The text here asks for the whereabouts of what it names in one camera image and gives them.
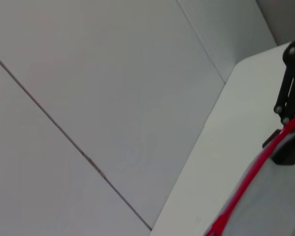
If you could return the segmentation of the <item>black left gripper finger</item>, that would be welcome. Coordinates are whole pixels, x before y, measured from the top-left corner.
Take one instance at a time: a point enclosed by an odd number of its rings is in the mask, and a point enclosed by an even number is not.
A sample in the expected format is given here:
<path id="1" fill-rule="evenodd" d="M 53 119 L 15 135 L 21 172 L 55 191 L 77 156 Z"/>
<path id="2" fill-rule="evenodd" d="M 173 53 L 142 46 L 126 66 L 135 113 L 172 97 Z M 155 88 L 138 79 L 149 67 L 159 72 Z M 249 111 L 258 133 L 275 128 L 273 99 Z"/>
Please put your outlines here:
<path id="1" fill-rule="evenodd" d="M 274 112 L 279 115 L 281 123 L 287 127 L 295 118 L 295 41 L 292 42 L 283 53 L 283 62 L 286 71 L 282 80 L 281 88 L 274 106 Z M 294 136 L 287 141 L 272 157 L 277 165 L 295 164 L 295 129 Z"/>
<path id="2" fill-rule="evenodd" d="M 279 134 L 279 129 L 276 129 L 262 144 L 262 148 L 265 148 L 277 135 Z"/>

